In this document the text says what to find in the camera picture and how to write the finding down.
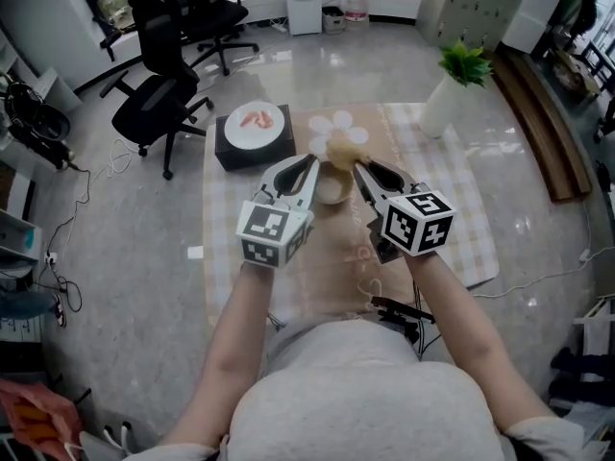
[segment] tiled floor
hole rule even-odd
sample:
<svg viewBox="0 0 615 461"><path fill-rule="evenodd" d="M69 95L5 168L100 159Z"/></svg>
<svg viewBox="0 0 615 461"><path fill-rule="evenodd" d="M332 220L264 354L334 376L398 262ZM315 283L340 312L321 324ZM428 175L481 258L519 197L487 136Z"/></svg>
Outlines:
<svg viewBox="0 0 615 461"><path fill-rule="evenodd" d="M216 59L197 69L200 90L210 87L216 114L257 99L288 103L292 109L425 102L443 76L438 50L412 27L372 24L366 33L339 36L286 37L271 29L248 34L243 39L257 41L264 52L231 77L222 80ZM195 55L194 48L185 52ZM249 51L229 52L231 68L249 56ZM138 85L147 75L138 64L127 81ZM124 97L114 91L101 100L102 86L82 94L84 103L71 117L70 143L79 166L103 173L91 187L91 201L79 210L68 246L68 228L54 242L60 273L79 283L84 307L69 313L67 329L47 323L46 347L53 368L63 372L71 388L92 388L89 420L130 420L146 446L172 425L187 402L210 333L202 261L186 254L188 247L202 244L204 140L176 142L172 182L161 175L163 142L108 179L104 167L118 137L111 118ZM474 95L455 127L467 145L501 266L496 279L475 290L498 294L577 268L588 237L583 205L550 203L525 137L493 82L475 88ZM202 128L213 120L205 108L197 116L196 126ZM119 153L121 145L115 147ZM68 171L54 177L48 193L39 193L35 220L47 234L71 215L85 183L86 175ZM593 250L610 245L599 193L587 207ZM571 319L596 292L615 290L598 266L481 300L523 376L541 393L550 380L549 361L571 333ZM430 348L429 358L446 358L441 342Z"/></svg>

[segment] checkered tablecloth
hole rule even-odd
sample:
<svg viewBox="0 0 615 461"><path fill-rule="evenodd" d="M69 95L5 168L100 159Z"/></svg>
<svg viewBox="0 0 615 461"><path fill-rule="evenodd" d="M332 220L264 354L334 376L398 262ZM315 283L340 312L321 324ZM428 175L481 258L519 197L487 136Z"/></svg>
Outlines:
<svg viewBox="0 0 615 461"><path fill-rule="evenodd" d="M457 209L447 246L438 252L459 279L472 286L498 275L499 264L474 175L452 127L438 139L425 137L417 122L422 104L352 105L291 112L297 153L320 154L324 140L346 134L381 158L406 169L418 182L440 190ZM244 200L257 189L264 166L226 172L214 155L215 126L209 127L203 183L203 254L209 320L215 323L241 263L234 235ZM314 231L307 244L276 272L272 312L282 320L322 313L359 312L370 292L413 300L402 260L380 265L367 239L373 212L353 192L341 209L314 206Z"/></svg>

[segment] green plant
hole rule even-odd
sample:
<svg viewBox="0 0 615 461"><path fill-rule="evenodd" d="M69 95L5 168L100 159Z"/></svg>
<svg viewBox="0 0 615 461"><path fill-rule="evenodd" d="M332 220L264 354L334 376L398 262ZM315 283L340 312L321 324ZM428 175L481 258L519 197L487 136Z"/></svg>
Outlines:
<svg viewBox="0 0 615 461"><path fill-rule="evenodd" d="M460 40L455 46L442 48L444 60L439 65L463 86L478 84L484 87L484 78L491 74L491 61L484 59L482 48L468 51Z"/></svg>

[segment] office chair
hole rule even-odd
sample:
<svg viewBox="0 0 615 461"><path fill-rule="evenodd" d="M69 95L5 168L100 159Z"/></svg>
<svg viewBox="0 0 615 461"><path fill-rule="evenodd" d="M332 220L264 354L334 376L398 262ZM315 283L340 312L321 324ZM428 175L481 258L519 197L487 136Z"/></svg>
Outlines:
<svg viewBox="0 0 615 461"><path fill-rule="evenodd" d="M205 136L204 130L185 125L184 121L196 123L192 113L203 104L213 109L213 102L204 97L186 106L197 92L199 77L182 58L182 36L177 26L181 11L177 0L128 0L128 3L133 8L143 63L159 75L132 89L123 81L128 74L125 70L111 79L100 97L106 97L113 88L128 96L111 122L123 136L138 145L140 156L147 156L147 148L166 135L162 175L171 180L169 163L175 135L187 132Z"/></svg>
<svg viewBox="0 0 615 461"><path fill-rule="evenodd" d="M222 41L224 36L235 34L234 26L248 15L248 10L240 5L241 0L237 0L239 3L229 2L228 0L180 0L180 2L187 3L188 6L188 12L183 22L183 31L186 37L190 41L213 38L213 46L195 62L191 63L191 67L198 65L214 53L218 53L220 55L222 73L227 76L231 71L224 59L224 50L252 48L255 53L258 52L258 45L256 43L230 43ZM206 46L206 44L200 44L198 47L199 51L203 51Z"/></svg>

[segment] pink object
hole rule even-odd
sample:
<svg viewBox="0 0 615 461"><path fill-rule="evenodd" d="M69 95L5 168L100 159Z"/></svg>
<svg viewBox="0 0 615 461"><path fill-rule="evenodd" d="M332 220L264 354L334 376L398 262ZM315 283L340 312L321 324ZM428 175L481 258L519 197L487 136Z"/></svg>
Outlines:
<svg viewBox="0 0 615 461"><path fill-rule="evenodd" d="M82 431L81 420L72 401L57 395L42 384L17 384L5 379L0 379L0 401L4 405L17 442L60 461L71 461L64 449L64 443L80 446L79 433ZM33 406L46 413L49 420L45 424L55 429L59 437L31 439L28 430L32 429L36 421L24 419L19 415L17 407L24 405Z"/></svg>

